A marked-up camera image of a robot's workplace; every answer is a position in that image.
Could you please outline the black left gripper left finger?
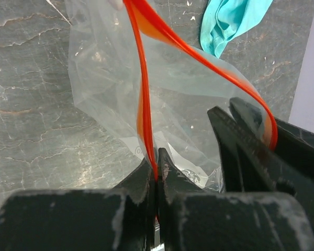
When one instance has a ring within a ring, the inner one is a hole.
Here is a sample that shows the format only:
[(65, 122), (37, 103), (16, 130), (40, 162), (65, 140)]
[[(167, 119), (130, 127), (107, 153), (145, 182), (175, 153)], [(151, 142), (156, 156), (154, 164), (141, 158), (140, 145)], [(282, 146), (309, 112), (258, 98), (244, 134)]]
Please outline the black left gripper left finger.
[(111, 189), (18, 191), (0, 208), (0, 250), (150, 250), (154, 206), (146, 161)]

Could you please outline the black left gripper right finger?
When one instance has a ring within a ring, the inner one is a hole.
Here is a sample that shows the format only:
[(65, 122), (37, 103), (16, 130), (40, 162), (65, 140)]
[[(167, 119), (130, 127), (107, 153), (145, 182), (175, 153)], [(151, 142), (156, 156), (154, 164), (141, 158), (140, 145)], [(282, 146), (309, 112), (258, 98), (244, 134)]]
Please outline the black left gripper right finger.
[(301, 204), (282, 192), (207, 192), (159, 149), (160, 238), (166, 250), (314, 250)]

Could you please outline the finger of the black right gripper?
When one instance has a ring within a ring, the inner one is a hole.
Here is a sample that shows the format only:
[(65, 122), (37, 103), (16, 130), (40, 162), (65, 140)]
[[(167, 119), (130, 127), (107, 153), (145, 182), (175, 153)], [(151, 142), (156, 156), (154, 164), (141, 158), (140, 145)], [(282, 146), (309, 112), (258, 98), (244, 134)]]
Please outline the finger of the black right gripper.
[(284, 192), (296, 190), (291, 182), (274, 179), (268, 169), (274, 167), (268, 148), (220, 107), (207, 111), (215, 133), (226, 192)]
[[(235, 121), (259, 140), (271, 136), (264, 112), (253, 104), (233, 97), (229, 110)], [(278, 157), (277, 190), (294, 196), (305, 209), (314, 230), (314, 133), (277, 120), (278, 142), (273, 152)]]

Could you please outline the clear zip top bag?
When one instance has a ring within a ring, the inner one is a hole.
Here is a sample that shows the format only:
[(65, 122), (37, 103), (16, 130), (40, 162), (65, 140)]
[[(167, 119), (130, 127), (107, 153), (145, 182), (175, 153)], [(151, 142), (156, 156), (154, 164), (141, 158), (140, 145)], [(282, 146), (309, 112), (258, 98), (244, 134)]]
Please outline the clear zip top bag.
[(207, 112), (233, 111), (266, 146), (277, 126), (231, 64), (187, 45), (155, 1), (66, 1), (74, 105), (155, 163), (159, 148), (198, 187), (221, 191), (219, 146)]

